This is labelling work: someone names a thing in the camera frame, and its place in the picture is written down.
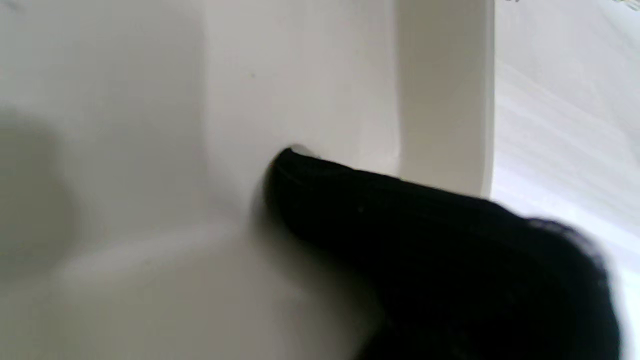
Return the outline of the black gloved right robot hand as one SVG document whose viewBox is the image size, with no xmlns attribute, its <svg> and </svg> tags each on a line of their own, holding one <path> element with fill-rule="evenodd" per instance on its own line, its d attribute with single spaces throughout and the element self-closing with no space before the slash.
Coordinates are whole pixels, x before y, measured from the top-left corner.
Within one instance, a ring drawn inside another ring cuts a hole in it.
<svg viewBox="0 0 640 360">
<path fill-rule="evenodd" d="M 361 360 L 619 360 L 601 250 L 487 199 L 284 148 L 265 198 L 307 246 L 370 284 L 383 319 Z"/>
</svg>

